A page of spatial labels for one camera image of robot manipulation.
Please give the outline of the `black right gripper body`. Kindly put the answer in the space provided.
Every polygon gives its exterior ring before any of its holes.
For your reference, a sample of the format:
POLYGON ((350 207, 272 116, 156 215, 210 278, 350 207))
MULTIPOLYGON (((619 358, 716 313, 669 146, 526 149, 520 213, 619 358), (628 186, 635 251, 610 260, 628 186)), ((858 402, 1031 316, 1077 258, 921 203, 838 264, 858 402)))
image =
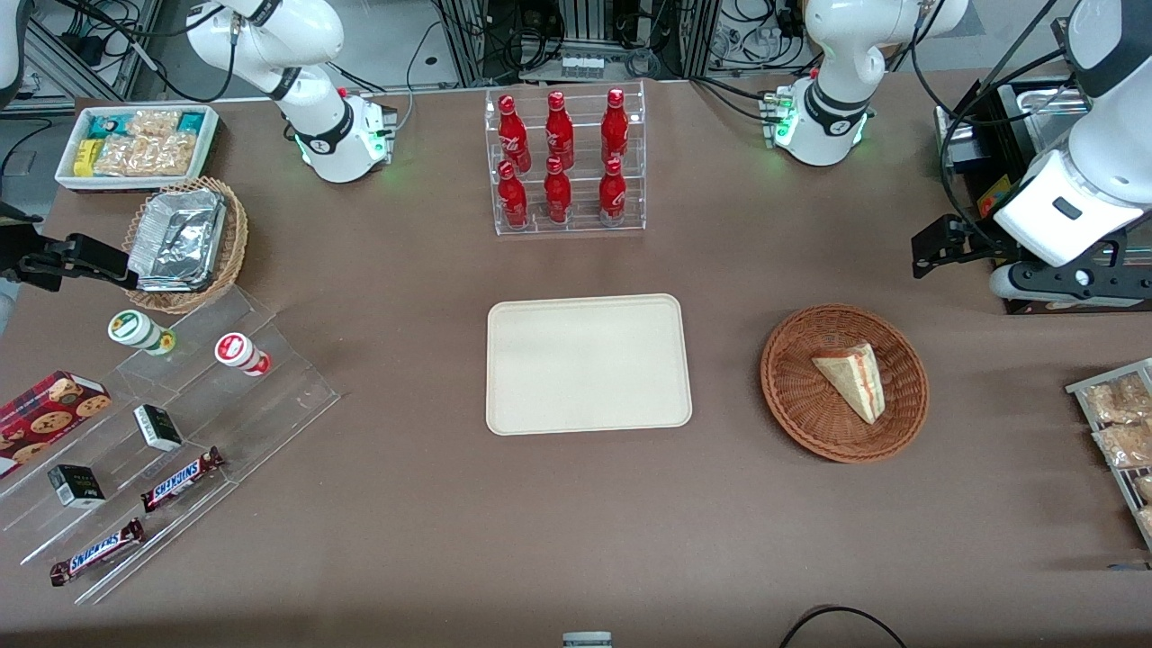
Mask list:
POLYGON ((18 268, 25 256, 41 253, 44 238, 38 225, 41 216, 28 214, 13 208, 8 202, 1 202, 1 272, 8 274, 18 268))

